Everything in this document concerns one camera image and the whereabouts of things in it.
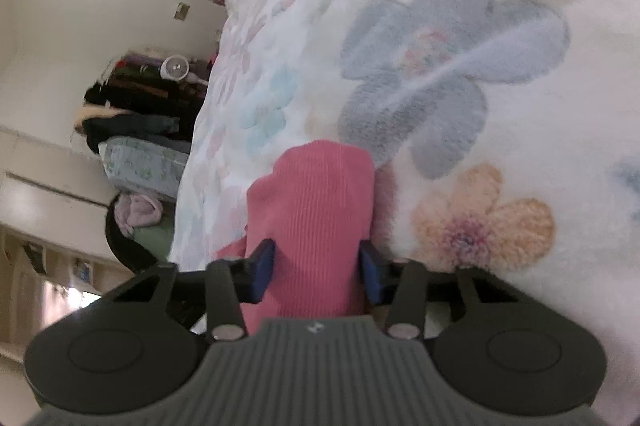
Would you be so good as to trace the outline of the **pink knit garment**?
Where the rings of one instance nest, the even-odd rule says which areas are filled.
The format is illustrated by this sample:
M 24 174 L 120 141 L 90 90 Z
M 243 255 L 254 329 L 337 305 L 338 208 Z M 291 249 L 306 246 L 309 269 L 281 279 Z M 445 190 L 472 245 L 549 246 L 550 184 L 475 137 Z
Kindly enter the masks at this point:
M 370 236 L 374 178 L 368 152 L 314 141 L 286 151 L 269 175 L 250 186 L 244 235 L 216 253 L 245 258 L 265 239 L 276 244 L 264 298 L 242 307 L 250 333 L 273 317 L 363 313 L 358 249 Z

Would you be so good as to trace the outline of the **pile of dark clothes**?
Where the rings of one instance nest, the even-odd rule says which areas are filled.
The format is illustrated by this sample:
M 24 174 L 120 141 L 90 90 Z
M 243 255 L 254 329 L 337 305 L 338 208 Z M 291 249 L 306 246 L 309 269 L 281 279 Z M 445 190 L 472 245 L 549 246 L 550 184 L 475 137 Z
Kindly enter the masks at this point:
M 107 75 L 89 88 L 74 121 L 91 152 L 111 138 L 148 141 L 187 154 L 194 123 L 207 86 L 160 78 L 160 65 L 175 52 L 136 48 L 107 68 Z M 208 81 L 208 60 L 184 56 L 191 70 Z

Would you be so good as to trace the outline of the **black round basket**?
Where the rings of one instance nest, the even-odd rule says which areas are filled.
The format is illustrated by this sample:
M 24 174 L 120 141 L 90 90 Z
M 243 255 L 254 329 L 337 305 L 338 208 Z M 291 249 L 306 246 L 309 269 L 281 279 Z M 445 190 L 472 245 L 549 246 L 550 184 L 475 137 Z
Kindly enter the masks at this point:
M 108 206 L 105 238 L 134 274 L 165 262 L 174 238 L 175 205 L 142 193 L 119 193 Z

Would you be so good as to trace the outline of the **lilac bundled cloth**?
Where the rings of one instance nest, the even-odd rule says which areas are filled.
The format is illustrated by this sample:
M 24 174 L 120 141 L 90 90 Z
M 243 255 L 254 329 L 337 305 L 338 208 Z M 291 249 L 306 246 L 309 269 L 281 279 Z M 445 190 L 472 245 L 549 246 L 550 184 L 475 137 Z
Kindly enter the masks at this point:
M 163 212 L 163 205 L 157 198 L 142 193 L 121 193 L 114 204 L 115 222 L 127 237 L 130 237 L 137 227 L 152 227 L 158 224 Z

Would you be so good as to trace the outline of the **light blue floral bag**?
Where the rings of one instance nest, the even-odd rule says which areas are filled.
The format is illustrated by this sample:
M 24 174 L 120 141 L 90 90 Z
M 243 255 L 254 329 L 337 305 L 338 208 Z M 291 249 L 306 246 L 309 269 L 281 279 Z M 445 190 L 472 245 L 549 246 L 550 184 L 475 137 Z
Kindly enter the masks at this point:
M 160 144 L 129 137 L 98 146 L 105 174 L 121 192 L 143 193 L 175 201 L 189 155 Z

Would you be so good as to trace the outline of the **cream wardrobe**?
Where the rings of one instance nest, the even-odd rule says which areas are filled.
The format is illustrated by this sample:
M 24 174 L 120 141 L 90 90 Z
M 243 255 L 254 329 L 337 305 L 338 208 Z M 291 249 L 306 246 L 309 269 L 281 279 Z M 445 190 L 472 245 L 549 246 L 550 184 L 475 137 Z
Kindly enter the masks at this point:
M 114 196 L 95 159 L 2 131 L 2 357 L 130 279 L 104 234 Z

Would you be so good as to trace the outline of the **white fan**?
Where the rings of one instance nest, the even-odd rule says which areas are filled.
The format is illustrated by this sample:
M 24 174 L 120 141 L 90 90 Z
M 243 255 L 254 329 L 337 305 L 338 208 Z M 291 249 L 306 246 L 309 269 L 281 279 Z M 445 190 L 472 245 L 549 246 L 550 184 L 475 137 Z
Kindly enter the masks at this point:
M 160 65 L 160 78 L 173 82 L 208 85 L 208 81 L 198 77 L 190 68 L 188 60 L 181 55 L 171 55 Z

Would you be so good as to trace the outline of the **floral fleece blanket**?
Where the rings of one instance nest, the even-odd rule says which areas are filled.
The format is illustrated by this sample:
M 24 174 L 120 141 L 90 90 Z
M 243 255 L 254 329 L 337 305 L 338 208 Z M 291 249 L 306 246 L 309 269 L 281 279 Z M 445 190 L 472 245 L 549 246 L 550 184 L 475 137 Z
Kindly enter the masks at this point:
M 373 237 L 484 267 L 592 331 L 596 411 L 639 420 L 639 0 L 226 0 L 170 260 L 239 239 L 316 140 L 378 169 Z

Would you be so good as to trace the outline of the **wall socket plate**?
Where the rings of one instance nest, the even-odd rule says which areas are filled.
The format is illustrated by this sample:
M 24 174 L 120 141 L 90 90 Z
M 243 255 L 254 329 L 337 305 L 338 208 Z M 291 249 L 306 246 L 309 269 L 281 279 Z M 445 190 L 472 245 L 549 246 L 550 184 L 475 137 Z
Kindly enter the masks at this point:
M 186 4 L 184 2 L 178 3 L 174 13 L 174 19 L 180 20 L 180 22 L 183 22 L 186 19 L 186 16 L 188 16 L 189 11 L 190 11 L 189 4 Z

